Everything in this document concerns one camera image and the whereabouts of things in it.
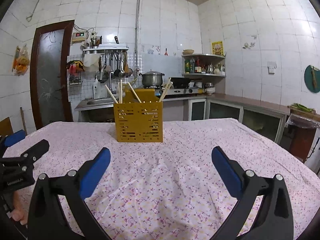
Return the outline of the person's left hand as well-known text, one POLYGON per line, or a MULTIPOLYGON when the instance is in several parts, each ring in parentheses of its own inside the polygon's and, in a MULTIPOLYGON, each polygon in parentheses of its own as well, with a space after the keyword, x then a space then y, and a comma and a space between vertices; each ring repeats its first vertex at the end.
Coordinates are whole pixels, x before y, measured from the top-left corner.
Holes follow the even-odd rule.
POLYGON ((26 225, 28 221, 28 217, 25 214, 23 206, 20 201, 20 197, 17 191, 15 191, 12 195, 12 204, 13 204, 13 211, 11 212, 11 217, 14 221, 20 222, 21 225, 26 225))

